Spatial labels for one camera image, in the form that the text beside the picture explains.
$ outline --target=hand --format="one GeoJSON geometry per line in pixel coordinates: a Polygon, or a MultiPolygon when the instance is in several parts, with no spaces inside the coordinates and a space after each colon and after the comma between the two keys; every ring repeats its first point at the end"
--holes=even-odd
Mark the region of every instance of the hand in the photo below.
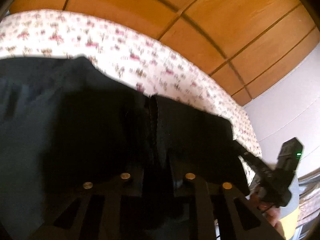
{"type": "Polygon", "coordinates": [[[266,219],[275,229],[278,230],[281,226],[281,223],[279,222],[280,208],[271,207],[273,205],[272,203],[261,201],[256,192],[250,195],[249,201],[255,208],[259,208],[261,211],[266,210],[266,219]]]}

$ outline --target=black cloth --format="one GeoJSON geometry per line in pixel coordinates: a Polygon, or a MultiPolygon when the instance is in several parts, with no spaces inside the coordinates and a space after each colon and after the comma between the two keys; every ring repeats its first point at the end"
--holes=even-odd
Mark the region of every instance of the black cloth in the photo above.
{"type": "Polygon", "coordinates": [[[175,155],[247,195],[231,142],[228,120],[146,97],[84,57],[0,60],[0,221],[14,240],[45,221],[50,196],[108,180],[127,162],[160,171],[175,155]]]}

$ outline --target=finger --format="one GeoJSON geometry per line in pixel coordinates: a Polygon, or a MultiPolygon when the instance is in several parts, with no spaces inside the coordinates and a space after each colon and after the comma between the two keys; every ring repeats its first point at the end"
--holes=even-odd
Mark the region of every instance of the finger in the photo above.
{"type": "Polygon", "coordinates": [[[262,211],[265,211],[265,210],[271,208],[272,205],[273,205],[272,203],[260,202],[259,203],[259,209],[262,210],[262,211]]]}
{"type": "Polygon", "coordinates": [[[277,221],[280,218],[280,208],[272,207],[266,213],[277,221]]]}
{"type": "Polygon", "coordinates": [[[255,208],[257,208],[260,204],[260,199],[258,197],[257,193],[252,193],[250,195],[250,200],[249,202],[252,204],[252,206],[254,206],[255,208]]]}
{"type": "Polygon", "coordinates": [[[283,238],[285,238],[285,237],[284,237],[284,230],[283,230],[283,227],[282,227],[281,222],[277,222],[277,223],[276,223],[275,229],[278,231],[278,233],[279,233],[283,238]]]}
{"type": "Polygon", "coordinates": [[[266,219],[273,227],[275,227],[278,222],[278,220],[275,217],[272,217],[268,214],[266,215],[266,219]]]}

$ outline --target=patterned fabric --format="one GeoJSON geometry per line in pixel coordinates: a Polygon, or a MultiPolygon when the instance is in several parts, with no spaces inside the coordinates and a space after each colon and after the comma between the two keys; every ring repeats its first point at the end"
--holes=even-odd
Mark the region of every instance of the patterned fabric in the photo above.
{"type": "MultiPolygon", "coordinates": [[[[158,93],[227,118],[234,139],[261,157],[246,112],[213,79],[159,41],[108,20],[65,11],[22,12],[0,23],[0,58],[79,55],[146,95],[158,93]]],[[[254,172],[243,165],[250,184],[254,172]]]]}
{"type": "Polygon", "coordinates": [[[320,182],[300,195],[299,199],[299,217],[298,226],[301,226],[314,218],[320,213],[320,182]]]}

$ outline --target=floral fabric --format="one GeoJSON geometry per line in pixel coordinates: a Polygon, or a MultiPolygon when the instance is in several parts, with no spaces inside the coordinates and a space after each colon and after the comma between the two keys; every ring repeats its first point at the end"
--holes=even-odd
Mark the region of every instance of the floral fabric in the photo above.
{"type": "MultiPolygon", "coordinates": [[[[22,12],[0,23],[0,58],[80,55],[106,76],[146,95],[158,93],[227,118],[234,139],[261,157],[246,112],[213,79],[159,41],[108,20],[66,11],[22,12]]],[[[243,166],[250,184],[254,172],[243,166]]]]}

